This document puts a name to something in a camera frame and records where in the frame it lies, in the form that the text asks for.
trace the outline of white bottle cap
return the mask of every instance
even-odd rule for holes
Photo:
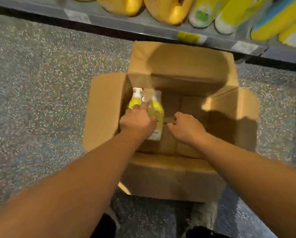
[[[152,101],[159,101],[161,102],[161,91],[160,90],[155,90],[155,93],[152,97]]]
[[[142,88],[132,88],[132,91],[133,91],[133,98],[142,98]]]

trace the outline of floor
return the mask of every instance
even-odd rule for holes
[[[132,41],[0,15],[0,205],[84,153],[90,81],[125,72]],[[238,65],[240,86],[261,102],[257,151],[296,168],[296,72]],[[118,237],[180,237],[202,204],[127,196],[112,200]],[[275,235],[230,188],[218,205],[217,232]]]

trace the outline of person's right arm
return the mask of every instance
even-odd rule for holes
[[[175,119],[172,134],[204,153],[276,236],[296,237],[296,170],[210,135],[191,115],[177,112]]]

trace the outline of shelf label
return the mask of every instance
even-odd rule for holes
[[[90,19],[88,18],[88,15],[82,12],[72,11],[68,9],[64,9],[64,12],[68,16],[68,18],[71,21],[77,21],[82,23],[91,24]]]
[[[201,34],[194,34],[194,33],[187,33],[187,32],[178,31],[178,35],[176,36],[176,39],[178,41],[203,44],[203,43],[205,43],[207,36],[204,36]]]
[[[232,50],[245,53],[245,54],[251,54],[253,51],[255,51],[259,45],[253,44],[253,43],[247,43],[244,41],[238,41],[235,43],[235,45],[232,47]]]

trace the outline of metal shelf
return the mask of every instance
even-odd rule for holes
[[[108,13],[95,1],[66,0],[61,6],[55,0],[0,0],[0,6],[171,40],[177,40],[178,33],[184,32],[199,36],[196,45],[296,63],[296,48],[286,47],[271,40],[250,40],[250,29],[255,17],[243,23],[236,33],[223,35],[215,30],[213,23],[205,29],[194,28],[187,20],[180,26],[173,26],[156,21],[146,9],[138,16],[125,17]]]

